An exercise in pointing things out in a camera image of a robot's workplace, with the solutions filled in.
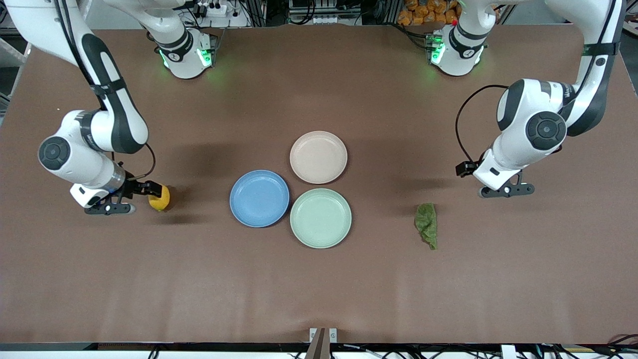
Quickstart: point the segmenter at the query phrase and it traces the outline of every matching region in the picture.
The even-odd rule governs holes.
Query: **plate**
[[[301,243],[312,248],[330,248],[346,237],[352,225],[350,206],[342,195],[316,188],[292,205],[290,227]]]
[[[260,169],[241,176],[230,191],[230,211],[248,227],[267,227],[286,213],[290,192],[286,181]]]
[[[299,137],[290,150],[292,171],[314,185],[336,180],[347,163],[346,145],[326,131],[308,132]]]

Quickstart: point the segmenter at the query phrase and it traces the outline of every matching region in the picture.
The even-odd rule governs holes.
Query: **table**
[[[618,56],[605,118],[525,171],[537,190],[480,199],[455,177],[454,116],[486,84],[573,82],[572,26],[496,27],[471,74],[453,78],[389,27],[227,31],[216,68],[180,80],[141,31],[99,32],[150,128],[151,179],[175,207],[90,217],[38,163],[40,142],[97,103],[77,69],[34,50],[0,130],[0,340],[296,342],[339,328],[343,342],[602,343],[638,332],[638,100]],[[460,131],[477,157],[498,135],[502,91],[469,104]],[[228,195],[253,169],[319,186],[288,164],[298,136],[326,130],[349,164],[325,185],[353,210],[348,237],[313,250],[288,217],[240,225]],[[118,155],[145,172],[148,152]],[[439,250],[413,226],[438,212]]]

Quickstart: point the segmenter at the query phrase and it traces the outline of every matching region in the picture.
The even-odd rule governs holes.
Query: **velcro strap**
[[[616,55],[620,50],[620,42],[586,43],[582,48],[582,56]]]
[[[115,80],[113,82],[108,82],[104,85],[91,85],[91,90],[96,96],[105,96],[114,94],[117,90],[126,88],[126,83],[124,79]]]

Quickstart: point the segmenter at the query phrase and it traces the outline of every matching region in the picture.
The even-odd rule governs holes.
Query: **gray floor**
[[[628,34],[626,31],[620,38],[620,53],[625,60],[627,72],[634,83],[634,92],[638,86],[638,36]]]

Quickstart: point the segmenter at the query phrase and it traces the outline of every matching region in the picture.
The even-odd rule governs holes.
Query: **leafy vegetable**
[[[437,249],[436,245],[436,212],[433,203],[424,203],[417,208],[414,216],[414,226],[424,242],[429,244],[431,250]]]

